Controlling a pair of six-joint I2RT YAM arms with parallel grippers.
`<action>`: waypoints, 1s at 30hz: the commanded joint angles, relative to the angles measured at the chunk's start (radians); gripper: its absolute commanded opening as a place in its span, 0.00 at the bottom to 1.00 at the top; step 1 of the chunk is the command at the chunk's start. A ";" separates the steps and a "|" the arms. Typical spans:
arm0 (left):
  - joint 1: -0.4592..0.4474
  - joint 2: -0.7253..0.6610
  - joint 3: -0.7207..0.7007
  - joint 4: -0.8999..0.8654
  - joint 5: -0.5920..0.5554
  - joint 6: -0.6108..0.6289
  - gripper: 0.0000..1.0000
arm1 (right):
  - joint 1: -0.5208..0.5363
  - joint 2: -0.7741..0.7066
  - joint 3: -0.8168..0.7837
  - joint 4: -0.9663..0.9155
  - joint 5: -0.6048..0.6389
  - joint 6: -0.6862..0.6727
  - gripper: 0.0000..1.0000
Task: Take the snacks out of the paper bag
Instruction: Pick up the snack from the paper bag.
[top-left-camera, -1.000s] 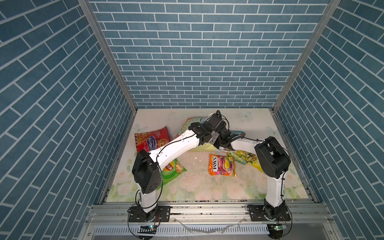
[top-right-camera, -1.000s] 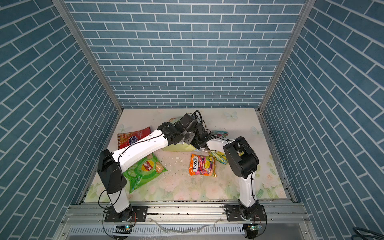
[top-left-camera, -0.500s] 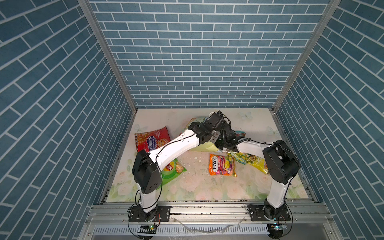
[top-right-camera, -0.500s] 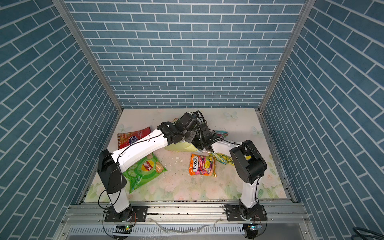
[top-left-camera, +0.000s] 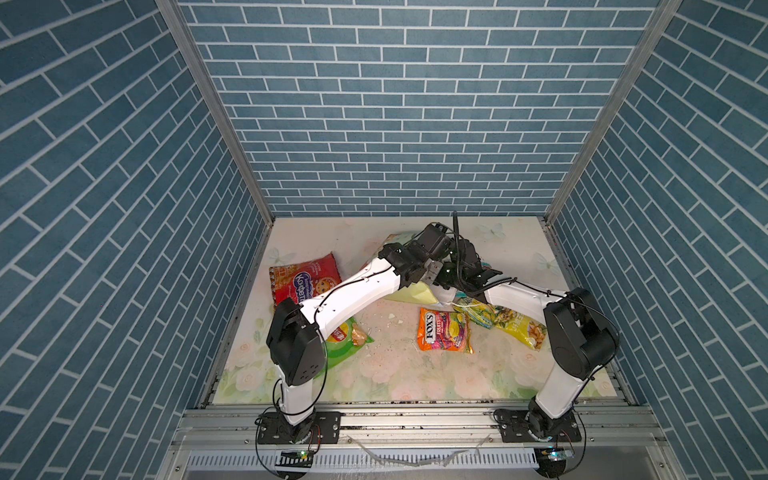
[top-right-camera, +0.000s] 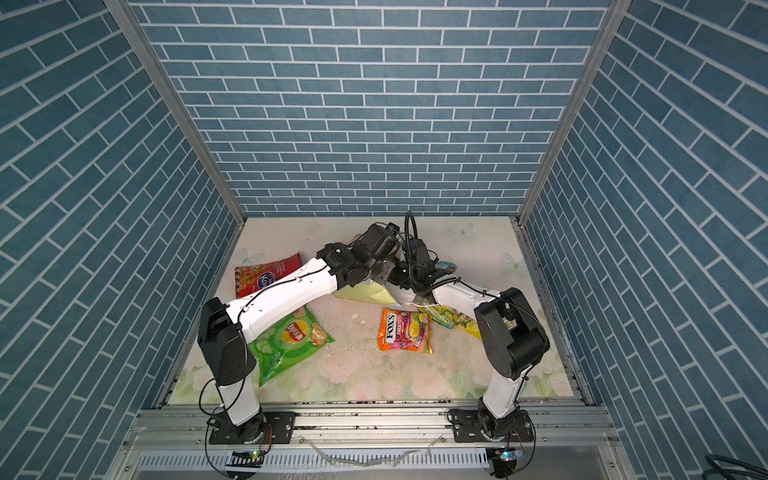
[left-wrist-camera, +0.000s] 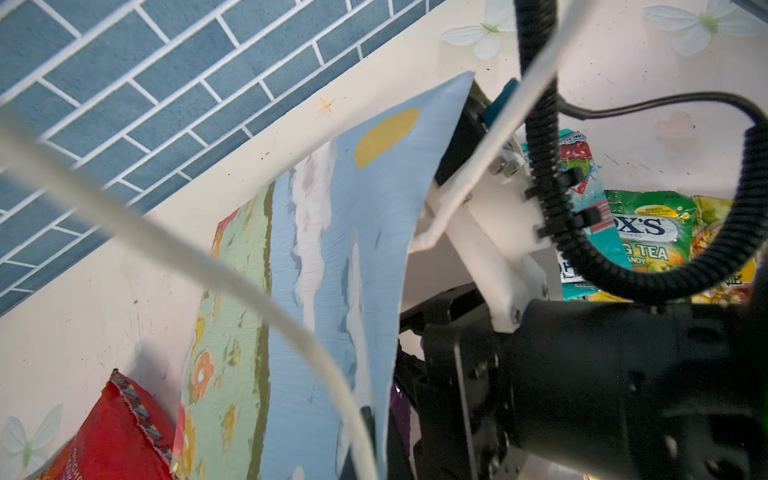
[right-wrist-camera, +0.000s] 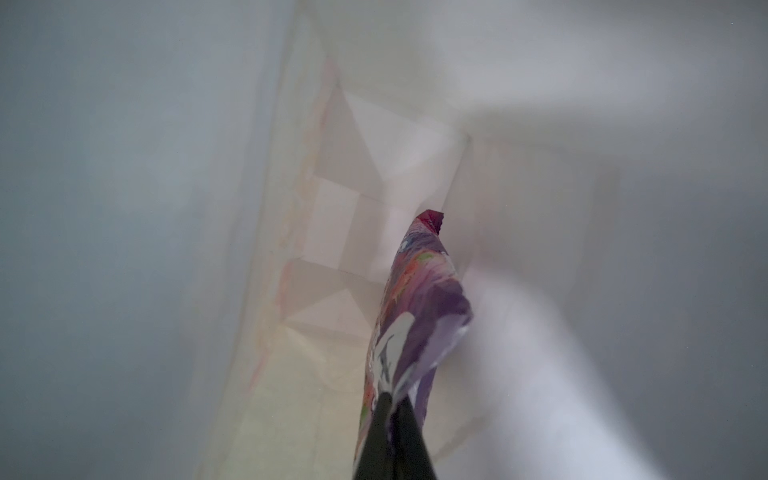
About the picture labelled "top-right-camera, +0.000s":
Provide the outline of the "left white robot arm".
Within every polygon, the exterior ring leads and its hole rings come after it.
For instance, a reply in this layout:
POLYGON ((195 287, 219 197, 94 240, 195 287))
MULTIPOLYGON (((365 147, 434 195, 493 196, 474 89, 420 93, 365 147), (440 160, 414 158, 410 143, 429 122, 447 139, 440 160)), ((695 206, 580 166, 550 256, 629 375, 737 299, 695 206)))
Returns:
POLYGON ((229 303, 213 298, 203 304, 197 343, 231 425, 261 422, 262 408, 251 378, 257 360, 249 344, 309 302, 372 280, 400 245, 398 226, 374 223, 349 244, 325 245, 296 271, 253 294, 229 303))

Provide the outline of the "green Fox's Spring Tea candy bag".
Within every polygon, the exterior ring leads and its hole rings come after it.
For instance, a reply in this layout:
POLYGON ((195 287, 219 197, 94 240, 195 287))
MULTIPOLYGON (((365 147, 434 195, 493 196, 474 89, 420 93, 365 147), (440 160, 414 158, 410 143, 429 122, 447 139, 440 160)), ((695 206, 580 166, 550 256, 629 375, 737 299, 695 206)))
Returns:
POLYGON ((460 314, 456 310, 442 305, 422 304, 418 306, 417 309, 420 312, 427 314, 439 325, 448 329, 453 329, 460 318, 460 314))

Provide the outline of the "floral paper gift bag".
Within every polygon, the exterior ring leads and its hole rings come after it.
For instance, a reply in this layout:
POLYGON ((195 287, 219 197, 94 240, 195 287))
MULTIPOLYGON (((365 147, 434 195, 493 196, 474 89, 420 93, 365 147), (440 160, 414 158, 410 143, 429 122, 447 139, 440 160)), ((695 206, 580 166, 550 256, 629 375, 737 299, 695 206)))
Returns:
POLYGON ((384 285, 372 280, 364 281, 354 286, 344 286, 335 291, 333 295, 339 299, 382 306, 397 304, 397 300, 384 285))

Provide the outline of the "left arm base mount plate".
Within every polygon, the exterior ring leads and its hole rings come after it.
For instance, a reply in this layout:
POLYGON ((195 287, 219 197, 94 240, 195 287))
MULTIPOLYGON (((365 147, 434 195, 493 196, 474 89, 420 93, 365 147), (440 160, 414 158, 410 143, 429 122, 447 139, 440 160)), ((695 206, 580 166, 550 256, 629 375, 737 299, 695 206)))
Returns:
POLYGON ((234 425, 227 413, 217 413, 207 421, 208 441, 214 445, 283 445, 293 435, 296 414, 288 411, 260 411, 242 425, 234 425))

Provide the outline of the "green snack packet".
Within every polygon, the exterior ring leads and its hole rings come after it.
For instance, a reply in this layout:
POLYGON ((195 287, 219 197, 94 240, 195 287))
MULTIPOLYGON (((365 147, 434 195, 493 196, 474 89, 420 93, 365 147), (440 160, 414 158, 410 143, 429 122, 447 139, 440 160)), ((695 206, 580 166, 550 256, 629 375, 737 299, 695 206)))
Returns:
POLYGON ((259 386, 335 342, 316 316, 302 306, 248 345, 259 369, 259 386))

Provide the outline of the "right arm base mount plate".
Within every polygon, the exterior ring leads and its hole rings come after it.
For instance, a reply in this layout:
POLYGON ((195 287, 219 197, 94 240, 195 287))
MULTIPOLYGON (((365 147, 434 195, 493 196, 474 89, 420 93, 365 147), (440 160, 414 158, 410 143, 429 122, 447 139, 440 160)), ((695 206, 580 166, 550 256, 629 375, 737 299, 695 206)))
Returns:
POLYGON ((527 443, 535 439, 534 424, 528 412, 521 408, 501 419, 484 409, 450 409, 446 419, 457 443, 527 443))

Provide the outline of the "yellow-green snack packet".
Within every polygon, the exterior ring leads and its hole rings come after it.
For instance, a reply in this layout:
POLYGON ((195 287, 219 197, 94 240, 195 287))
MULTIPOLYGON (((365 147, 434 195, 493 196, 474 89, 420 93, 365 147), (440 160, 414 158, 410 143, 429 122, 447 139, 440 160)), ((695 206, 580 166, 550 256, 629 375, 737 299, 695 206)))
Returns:
POLYGON ((468 315, 458 313, 456 319, 454 320, 454 327, 472 335, 478 340, 482 339, 482 334, 477 320, 468 315))

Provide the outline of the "orange Fox's fruit candy bag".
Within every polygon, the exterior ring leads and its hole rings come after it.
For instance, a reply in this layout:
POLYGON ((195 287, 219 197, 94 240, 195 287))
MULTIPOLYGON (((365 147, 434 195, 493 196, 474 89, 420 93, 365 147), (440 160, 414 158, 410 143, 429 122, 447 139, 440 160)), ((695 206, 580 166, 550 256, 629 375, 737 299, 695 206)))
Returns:
POLYGON ((432 354, 430 320, 427 314, 420 311, 384 308, 377 338, 379 350, 432 354))

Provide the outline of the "teal Fox's candy bag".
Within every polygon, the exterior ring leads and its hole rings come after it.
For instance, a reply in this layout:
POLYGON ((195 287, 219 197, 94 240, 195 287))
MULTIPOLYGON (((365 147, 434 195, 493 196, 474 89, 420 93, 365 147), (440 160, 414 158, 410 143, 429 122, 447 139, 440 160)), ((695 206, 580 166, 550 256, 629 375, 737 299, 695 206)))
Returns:
POLYGON ((437 269, 447 270, 449 272, 455 272, 457 270, 457 265, 449 261, 438 261, 435 264, 435 267, 437 269))

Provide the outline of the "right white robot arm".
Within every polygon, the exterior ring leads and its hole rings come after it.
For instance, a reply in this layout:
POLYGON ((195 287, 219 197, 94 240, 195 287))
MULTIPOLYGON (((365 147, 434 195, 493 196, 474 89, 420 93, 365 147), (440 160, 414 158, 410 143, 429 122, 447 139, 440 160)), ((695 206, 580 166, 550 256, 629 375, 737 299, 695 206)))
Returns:
POLYGON ((389 260, 388 281, 474 319, 493 371, 480 399, 486 427, 499 425, 519 410, 519 397, 530 371, 550 349, 549 337, 523 292, 475 286, 437 266, 420 240, 407 240, 389 260))

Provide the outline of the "red snack packet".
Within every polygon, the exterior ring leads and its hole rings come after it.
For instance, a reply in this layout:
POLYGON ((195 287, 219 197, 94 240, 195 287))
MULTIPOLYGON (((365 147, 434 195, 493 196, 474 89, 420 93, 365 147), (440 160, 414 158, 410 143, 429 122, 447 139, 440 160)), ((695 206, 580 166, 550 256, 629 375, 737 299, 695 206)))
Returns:
POLYGON ((301 266, 302 259, 299 253, 278 261, 238 266, 234 270, 235 295, 237 298, 251 295, 283 279, 301 266))

